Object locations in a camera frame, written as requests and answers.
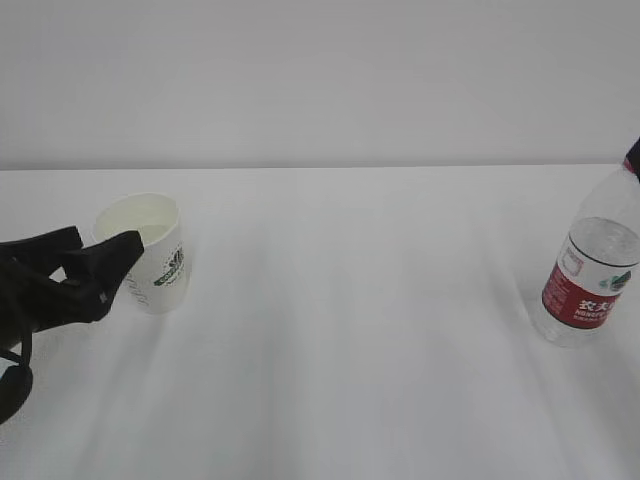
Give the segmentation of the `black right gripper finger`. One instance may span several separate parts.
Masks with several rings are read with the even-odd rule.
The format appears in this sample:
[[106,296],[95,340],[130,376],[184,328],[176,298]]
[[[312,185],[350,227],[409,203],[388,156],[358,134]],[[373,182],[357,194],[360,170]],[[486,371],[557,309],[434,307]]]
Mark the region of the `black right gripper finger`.
[[624,167],[640,180],[640,139],[635,141],[625,155]]

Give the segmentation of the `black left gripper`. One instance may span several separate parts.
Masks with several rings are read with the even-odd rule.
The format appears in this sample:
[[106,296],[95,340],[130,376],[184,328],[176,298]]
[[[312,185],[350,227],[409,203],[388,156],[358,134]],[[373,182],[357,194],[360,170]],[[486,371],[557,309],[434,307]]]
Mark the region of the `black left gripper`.
[[[3,349],[14,348],[29,334],[104,318],[144,253],[136,230],[82,246],[75,226],[1,242]],[[66,279],[51,279],[61,267]]]

